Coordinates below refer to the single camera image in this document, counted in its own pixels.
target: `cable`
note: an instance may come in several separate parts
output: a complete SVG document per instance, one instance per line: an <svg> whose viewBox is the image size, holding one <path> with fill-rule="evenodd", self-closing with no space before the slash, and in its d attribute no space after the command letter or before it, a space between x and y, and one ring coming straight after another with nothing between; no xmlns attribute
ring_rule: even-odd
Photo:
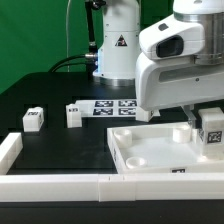
<svg viewBox="0 0 224 224"><path fill-rule="evenodd" d="M48 72L52 72L55 68L57 68L58 66L60 66L61 64L67 62L67 61L71 61L71 60L74 60L74 59L78 59L78 58L85 58L85 55L84 54L80 54L80 55L75 55L75 56L71 56L71 57L68 57L68 58L65 58L59 62L57 62L55 65L53 65Z"/></svg>
<svg viewBox="0 0 224 224"><path fill-rule="evenodd" d="M52 70L52 72L56 72L59 68L66 67L66 66L72 66L72 65L86 65L86 63L85 62L78 62L78 63L62 64L62 65L59 65L58 67L56 67L54 70Z"/></svg>
<svg viewBox="0 0 224 224"><path fill-rule="evenodd" d="M67 41L67 58L69 57L69 48L70 48L70 8L71 8L72 0L68 0L67 12L66 12L66 41Z"/></svg>

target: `black tabletop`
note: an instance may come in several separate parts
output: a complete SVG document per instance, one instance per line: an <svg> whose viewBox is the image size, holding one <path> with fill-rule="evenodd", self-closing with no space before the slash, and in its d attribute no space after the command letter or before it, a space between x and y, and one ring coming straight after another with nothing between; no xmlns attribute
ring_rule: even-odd
<svg viewBox="0 0 224 224"><path fill-rule="evenodd" d="M108 127L145 125L134 118L84 118L68 129L65 106L76 100L133 99L134 87L89 81L85 73L34 73L0 95L0 136L22 132L23 150L8 175L116 173ZM28 108L44 108L40 132L24 133ZM180 108L162 110L150 123L187 121ZM0 203L0 223L223 223L224 201Z"/></svg>

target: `green screen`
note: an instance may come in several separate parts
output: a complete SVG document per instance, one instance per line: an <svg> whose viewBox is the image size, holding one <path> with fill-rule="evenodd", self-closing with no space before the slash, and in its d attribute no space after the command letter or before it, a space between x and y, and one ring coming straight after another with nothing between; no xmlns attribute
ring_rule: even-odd
<svg viewBox="0 0 224 224"><path fill-rule="evenodd" d="M0 1L0 93L26 74L47 71L67 57L67 53L88 52L84 4L85 0L71 0L67 38L68 0ZM141 1L141 12L141 25L145 28L171 14L172 0ZM101 11L94 11L93 17L100 46L103 42ZM73 68L74 71L84 69L83 66Z"/></svg>

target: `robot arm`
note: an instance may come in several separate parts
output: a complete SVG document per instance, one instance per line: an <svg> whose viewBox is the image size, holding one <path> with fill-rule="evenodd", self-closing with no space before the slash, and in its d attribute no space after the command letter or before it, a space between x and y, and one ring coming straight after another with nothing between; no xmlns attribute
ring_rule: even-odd
<svg viewBox="0 0 224 224"><path fill-rule="evenodd" d="M140 34L136 95L144 110L224 98L223 2L175 0L173 8Z"/></svg>

